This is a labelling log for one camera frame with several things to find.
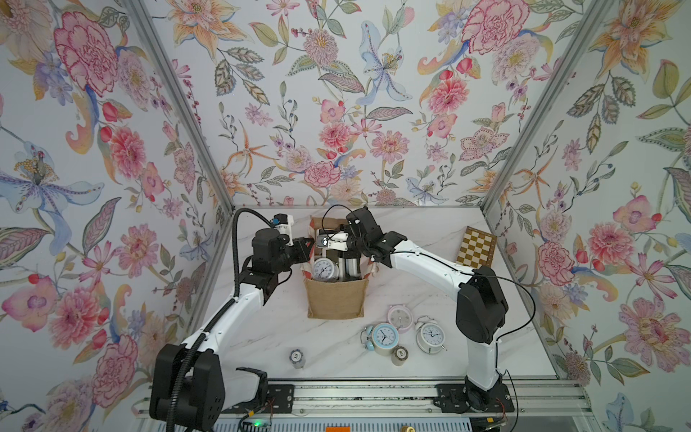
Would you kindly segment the white round alarm clock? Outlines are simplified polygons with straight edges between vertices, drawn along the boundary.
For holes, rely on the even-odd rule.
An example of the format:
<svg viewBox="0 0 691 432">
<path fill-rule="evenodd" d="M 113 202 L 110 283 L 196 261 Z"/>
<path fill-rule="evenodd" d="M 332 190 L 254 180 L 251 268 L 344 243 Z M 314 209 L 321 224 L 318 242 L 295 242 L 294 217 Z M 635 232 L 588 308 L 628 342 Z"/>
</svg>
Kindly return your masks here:
<svg viewBox="0 0 691 432">
<path fill-rule="evenodd" d="M 338 264 L 328 257 L 320 257 L 312 265 L 311 277 L 318 282 L 336 282 L 340 279 Z"/>
</svg>

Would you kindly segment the burlap canvas bag red trim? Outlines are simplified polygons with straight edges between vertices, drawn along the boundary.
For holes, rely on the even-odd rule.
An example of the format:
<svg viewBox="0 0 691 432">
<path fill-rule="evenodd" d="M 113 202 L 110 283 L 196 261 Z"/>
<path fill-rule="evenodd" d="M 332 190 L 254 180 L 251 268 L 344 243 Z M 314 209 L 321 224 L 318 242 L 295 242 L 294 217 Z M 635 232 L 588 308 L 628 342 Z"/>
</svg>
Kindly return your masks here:
<svg viewBox="0 0 691 432">
<path fill-rule="evenodd" d="M 347 228 L 344 219 L 313 216 L 310 221 L 310 234 L 316 240 L 317 230 L 343 230 Z M 308 298 L 308 317 L 317 320 L 354 320 L 365 316 L 365 295 L 372 273 L 376 270 L 367 257 L 360 257 L 362 279 L 352 282 L 324 283 L 312 279 L 312 265 L 320 257 L 328 257 L 338 264 L 336 250 L 323 250 L 315 247 L 310 260 L 302 265 L 304 285 Z"/>
</svg>

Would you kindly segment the pink round alarm clock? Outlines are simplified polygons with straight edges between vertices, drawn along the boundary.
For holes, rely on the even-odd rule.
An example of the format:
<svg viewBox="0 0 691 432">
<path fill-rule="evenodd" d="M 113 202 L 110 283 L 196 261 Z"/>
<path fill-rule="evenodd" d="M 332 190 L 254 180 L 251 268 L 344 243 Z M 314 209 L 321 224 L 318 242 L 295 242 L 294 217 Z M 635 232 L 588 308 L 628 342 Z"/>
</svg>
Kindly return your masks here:
<svg viewBox="0 0 691 432">
<path fill-rule="evenodd" d="M 412 311 L 402 304 L 392 305 L 387 312 L 387 322 L 392 325 L 399 333 L 409 331 L 415 324 Z"/>
</svg>

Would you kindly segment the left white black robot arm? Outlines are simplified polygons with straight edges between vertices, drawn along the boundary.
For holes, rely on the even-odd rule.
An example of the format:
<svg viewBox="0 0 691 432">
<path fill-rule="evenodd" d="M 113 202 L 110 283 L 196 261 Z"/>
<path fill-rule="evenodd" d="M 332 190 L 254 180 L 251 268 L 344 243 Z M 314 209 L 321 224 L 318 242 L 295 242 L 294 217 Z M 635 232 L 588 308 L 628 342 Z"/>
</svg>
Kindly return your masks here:
<svg viewBox="0 0 691 432">
<path fill-rule="evenodd" d="M 280 284 L 280 274 L 310 260 L 314 246 L 315 239 L 295 238 L 284 225 L 264 228 L 253 237 L 250 256 L 241 261 L 232 239 L 233 293 L 184 342 L 167 344 L 158 352 L 149 402 L 152 419 L 164 422 L 167 431 L 212 430 L 227 395 L 223 345 L 266 305 Z"/>
</svg>

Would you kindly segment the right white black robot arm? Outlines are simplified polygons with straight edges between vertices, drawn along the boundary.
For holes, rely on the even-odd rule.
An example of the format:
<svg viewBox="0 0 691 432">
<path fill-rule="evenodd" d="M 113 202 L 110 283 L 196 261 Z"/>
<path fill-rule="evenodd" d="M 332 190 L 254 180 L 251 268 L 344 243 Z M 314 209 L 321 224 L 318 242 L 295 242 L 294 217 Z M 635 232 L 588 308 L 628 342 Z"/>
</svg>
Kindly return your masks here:
<svg viewBox="0 0 691 432">
<path fill-rule="evenodd" d="M 385 232 L 366 207 L 349 212 L 347 246 L 370 261 L 425 281 L 455 301 L 455 324 L 468 341 L 465 386 L 488 396 L 502 385 L 496 333 L 506 324 L 509 304 L 495 272 L 461 266 L 421 248 L 395 231 Z"/>
</svg>

